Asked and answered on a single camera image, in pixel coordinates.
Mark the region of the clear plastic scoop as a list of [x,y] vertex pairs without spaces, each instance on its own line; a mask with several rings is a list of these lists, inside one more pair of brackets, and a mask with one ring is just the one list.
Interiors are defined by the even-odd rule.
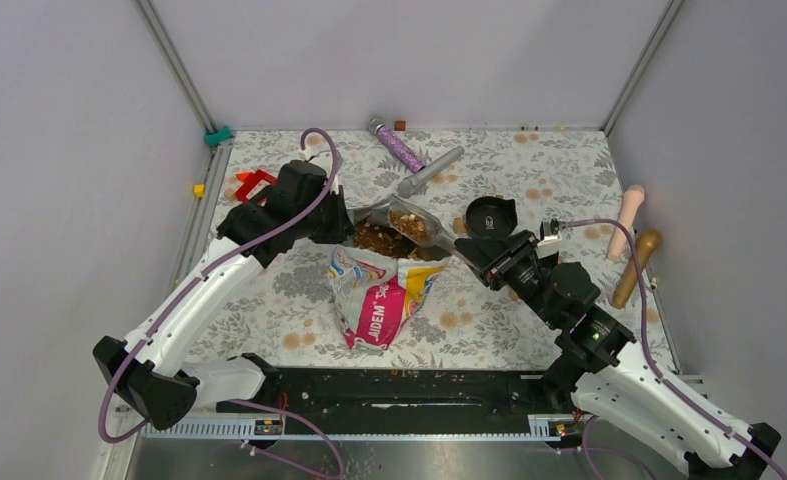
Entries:
[[407,211],[403,207],[391,207],[388,220],[394,230],[417,246],[422,257],[440,259],[451,256],[467,267],[474,266],[455,246],[457,237],[445,229],[434,216]]

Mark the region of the pet food bag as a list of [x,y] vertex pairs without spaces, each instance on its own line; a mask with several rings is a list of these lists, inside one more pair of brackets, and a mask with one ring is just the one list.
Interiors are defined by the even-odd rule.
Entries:
[[331,254],[334,306],[350,349],[388,349],[425,305],[451,259],[422,257],[412,241],[391,227],[391,207],[429,214],[397,196],[354,209],[354,235]]

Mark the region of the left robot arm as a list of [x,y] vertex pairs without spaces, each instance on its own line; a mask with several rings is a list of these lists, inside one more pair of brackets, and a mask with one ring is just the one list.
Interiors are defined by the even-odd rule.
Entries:
[[273,407],[280,387],[255,355],[206,363],[186,357],[227,301],[296,241],[337,244],[353,233],[337,181],[341,164],[340,158],[292,160],[274,184],[234,206],[170,297],[123,339],[105,336],[95,345],[110,393],[157,430],[223,401],[244,400],[257,411]]

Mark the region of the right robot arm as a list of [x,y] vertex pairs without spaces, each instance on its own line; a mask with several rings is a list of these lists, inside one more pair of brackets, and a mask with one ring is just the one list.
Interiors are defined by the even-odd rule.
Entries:
[[530,231],[454,242],[485,286],[511,289],[557,331],[561,353],[542,377],[546,405],[575,406],[613,424],[689,479],[760,478],[780,433],[735,418],[658,366],[645,343],[596,305],[600,290],[587,270],[545,247]]

